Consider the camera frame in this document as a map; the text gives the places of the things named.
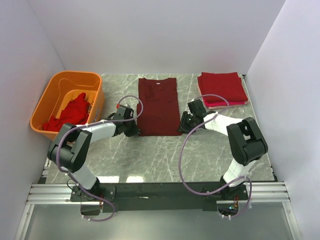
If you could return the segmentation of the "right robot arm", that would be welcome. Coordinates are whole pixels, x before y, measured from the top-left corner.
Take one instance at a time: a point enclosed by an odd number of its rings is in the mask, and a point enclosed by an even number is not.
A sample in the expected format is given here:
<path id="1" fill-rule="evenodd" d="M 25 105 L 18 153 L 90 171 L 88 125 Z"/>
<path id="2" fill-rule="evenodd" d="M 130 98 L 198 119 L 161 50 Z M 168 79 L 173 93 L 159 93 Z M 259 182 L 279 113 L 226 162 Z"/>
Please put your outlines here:
<path id="1" fill-rule="evenodd" d="M 240 186 L 250 168 L 268 152 L 268 144 L 252 117 L 245 119 L 225 116 L 217 111 L 207 111 L 200 99 L 188 103 L 178 131 L 191 134 L 202 128 L 228 137 L 232 161 L 221 181 L 229 188 Z"/>

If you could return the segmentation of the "dark red t shirt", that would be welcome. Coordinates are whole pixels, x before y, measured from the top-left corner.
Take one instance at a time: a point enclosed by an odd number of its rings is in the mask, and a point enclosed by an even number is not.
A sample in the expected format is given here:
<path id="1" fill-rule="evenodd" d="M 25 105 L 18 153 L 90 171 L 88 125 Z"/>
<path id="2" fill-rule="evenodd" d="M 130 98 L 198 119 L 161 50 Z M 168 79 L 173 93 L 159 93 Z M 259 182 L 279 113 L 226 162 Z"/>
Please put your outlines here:
<path id="1" fill-rule="evenodd" d="M 137 127 L 141 137 L 180 136 L 180 111 L 177 79 L 162 80 L 140 78 L 136 106 Z"/>

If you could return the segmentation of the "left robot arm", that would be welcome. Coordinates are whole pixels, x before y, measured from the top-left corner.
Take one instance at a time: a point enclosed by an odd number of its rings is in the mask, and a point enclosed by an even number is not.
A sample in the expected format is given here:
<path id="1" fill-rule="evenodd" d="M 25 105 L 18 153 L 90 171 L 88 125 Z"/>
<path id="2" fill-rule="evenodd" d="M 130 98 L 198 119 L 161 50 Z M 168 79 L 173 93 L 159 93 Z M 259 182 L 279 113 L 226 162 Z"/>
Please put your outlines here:
<path id="1" fill-rule="evenodd" d="M 62 171 L 69 173 L 84 189 L 91 193 L 97 192 L 100 181 L 85 165 L 90 144 L 121 134 L 132 137 L 139 133 L 134 110 L 120 104 L 115 113 L 99 122 L 87 126 L 65 123 L 50 144 L 47 158 L 60 166 Z"/>

